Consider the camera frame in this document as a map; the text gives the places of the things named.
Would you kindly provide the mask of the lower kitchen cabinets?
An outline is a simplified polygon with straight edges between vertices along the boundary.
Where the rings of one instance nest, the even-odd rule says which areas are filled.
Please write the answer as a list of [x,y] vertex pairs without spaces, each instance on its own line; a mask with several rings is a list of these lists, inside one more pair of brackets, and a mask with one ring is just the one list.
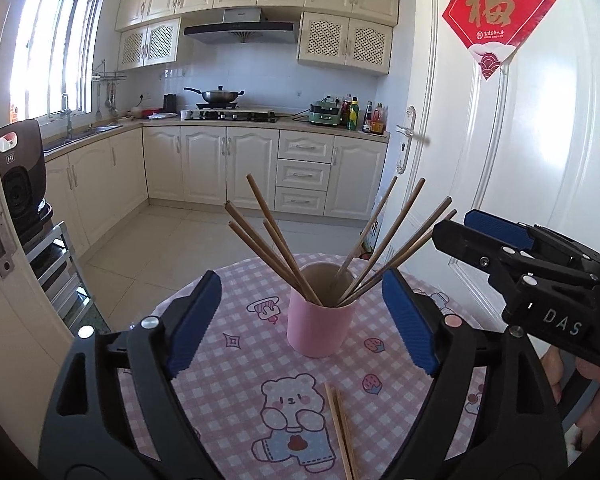
[[146,200],[254,209],[248,180],[285,214],[370,218],[387,143],[308,129],[142,125],[45,156],[47,199],[83,255]]

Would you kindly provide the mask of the kitchen cabinets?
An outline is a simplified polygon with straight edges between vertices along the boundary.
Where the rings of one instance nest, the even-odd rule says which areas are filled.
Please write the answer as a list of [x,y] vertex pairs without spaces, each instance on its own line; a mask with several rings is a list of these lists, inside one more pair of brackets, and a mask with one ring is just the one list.
[[45,156],[47,199],[83,255],[146,200],[254,209],[248,180],[285,214],[370,218],[387,143],[308,129],[142,125]]
[[289,42],[301,63],[388,74],[400,0],[120,0],[118,66],[170,63],[200,42]]

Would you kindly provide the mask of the upper kitchen cabinets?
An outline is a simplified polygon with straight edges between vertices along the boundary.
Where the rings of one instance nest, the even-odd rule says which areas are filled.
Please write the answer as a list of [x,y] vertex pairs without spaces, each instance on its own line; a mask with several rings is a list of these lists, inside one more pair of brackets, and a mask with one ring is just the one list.
[[301,63],[388,74],[400,0],[120,0],[118,66],[170,63],[200,42],[289,42]]

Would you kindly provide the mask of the white door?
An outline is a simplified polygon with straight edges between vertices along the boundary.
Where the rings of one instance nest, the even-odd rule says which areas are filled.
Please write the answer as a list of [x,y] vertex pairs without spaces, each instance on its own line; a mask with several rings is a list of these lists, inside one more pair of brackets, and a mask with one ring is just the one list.
[[[400,0],[376,98],[390,134],[381,186],[398,180],[380,238],[391,257],[444,198],[546,226],[600,249],[600,0],[557,0],[489,78],[442,18],[450,0]],[[396,174],[409,105],[430,139]]]

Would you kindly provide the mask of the pink checkered tablecloth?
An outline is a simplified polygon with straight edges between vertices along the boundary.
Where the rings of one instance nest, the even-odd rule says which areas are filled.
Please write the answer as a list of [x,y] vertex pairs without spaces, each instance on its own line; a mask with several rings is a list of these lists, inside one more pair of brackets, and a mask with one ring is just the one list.
[[289,287],[259,259],[219,270],[222,300],[189,368],[172,382],[229,479],[340,479],[326,390],[336,391],[363,479],[385,471],[425,400],[379,289],[355,307],[341,348],[310,359],[288,344]]

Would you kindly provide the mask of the metal shelf rack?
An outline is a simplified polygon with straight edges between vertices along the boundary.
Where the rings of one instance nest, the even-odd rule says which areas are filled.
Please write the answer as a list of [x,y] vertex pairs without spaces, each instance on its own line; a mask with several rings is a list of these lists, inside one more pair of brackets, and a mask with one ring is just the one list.
[[84,325],[93,326],[99,333],[108,332],[65,222],[56,223],[31,240],[26,257],[55,313],[73,335]]

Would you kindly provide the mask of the orange oil bottle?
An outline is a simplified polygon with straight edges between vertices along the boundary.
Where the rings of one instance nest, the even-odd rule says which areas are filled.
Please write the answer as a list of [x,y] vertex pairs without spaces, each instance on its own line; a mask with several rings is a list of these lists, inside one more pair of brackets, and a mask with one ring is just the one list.
[[386,128],[386,110],[384,104],[378,103],[374,108],[370,130],[372,133],[383,134]]

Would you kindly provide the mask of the dark sauce bottle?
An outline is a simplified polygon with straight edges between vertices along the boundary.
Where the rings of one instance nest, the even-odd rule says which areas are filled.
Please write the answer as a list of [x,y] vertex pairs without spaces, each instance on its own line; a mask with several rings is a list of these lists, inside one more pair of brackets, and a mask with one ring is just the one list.
[[364,117],[363,117],[363,125],[362,125],[363,132],[370,132],[370,129],[372,128],[373,110],[374,110],[373,102],[368,101],[366,104],[366,109],[365,109],[365,113],[364,113]]

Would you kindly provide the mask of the pink cylindrical utensil holder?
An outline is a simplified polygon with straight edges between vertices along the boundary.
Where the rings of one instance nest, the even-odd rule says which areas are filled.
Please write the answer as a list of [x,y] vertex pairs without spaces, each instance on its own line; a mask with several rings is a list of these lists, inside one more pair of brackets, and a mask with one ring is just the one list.
[[312,359],[335,354],[346,340],[355,311],[355,301],[340,306],[340,297],[353,282],[350,271],[344,271],[337,281],[338,264],[309,263],[301,274],[313,288],[320,304],[314,304],[296,290],[289,293],[287,309],[287,341],[294,351]]

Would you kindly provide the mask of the green electric cooker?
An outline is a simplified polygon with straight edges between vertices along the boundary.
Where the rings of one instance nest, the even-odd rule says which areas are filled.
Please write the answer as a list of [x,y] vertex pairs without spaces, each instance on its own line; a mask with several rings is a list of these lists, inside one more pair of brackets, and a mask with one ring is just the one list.
[[310,104],[308,122],[313,125],[337,127],[340,123],[340,99],[325,96]]

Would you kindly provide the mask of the red fu door decoration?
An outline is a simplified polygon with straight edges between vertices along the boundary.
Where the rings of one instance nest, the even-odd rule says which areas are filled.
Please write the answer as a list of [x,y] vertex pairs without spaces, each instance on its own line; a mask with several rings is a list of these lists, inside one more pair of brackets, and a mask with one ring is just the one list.
[[442,18],[489,79],[557,0],[450,0]]

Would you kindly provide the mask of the sink faucet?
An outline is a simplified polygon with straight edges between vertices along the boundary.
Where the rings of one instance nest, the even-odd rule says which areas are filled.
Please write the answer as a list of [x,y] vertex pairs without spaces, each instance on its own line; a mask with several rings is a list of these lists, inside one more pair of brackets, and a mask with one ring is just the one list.
[[66,140],[71,141],[73,139],[72,109],[67,93],[61,95],[60,116],[66,120]]

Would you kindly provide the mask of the black wok with lid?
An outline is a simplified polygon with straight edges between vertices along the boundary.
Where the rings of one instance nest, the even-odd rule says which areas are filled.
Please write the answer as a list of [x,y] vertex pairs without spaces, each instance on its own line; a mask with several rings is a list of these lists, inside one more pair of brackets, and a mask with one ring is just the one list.
[[185,87],[185,91],[193,92],[201,96],[204,102],[211,106],[227,106],[237,101],[240,96],[245,94],[245,91],[228,91],[223,86],[219,86],[212,90],[198,90],[195,88]]

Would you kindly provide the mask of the black kettle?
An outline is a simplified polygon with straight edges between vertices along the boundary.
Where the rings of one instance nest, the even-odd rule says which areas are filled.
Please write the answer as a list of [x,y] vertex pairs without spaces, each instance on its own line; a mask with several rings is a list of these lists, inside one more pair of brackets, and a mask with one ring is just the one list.
[[175,93],[168,93],[163,96],[163,113],[175,114],[178,111],[178,96]]

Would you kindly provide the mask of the window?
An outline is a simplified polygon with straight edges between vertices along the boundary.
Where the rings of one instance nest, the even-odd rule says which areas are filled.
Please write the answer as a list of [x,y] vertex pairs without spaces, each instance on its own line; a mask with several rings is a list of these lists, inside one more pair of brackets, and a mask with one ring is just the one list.
[[9,81],[9,120],[84,114],[91,81],[99,0],[26,0]]

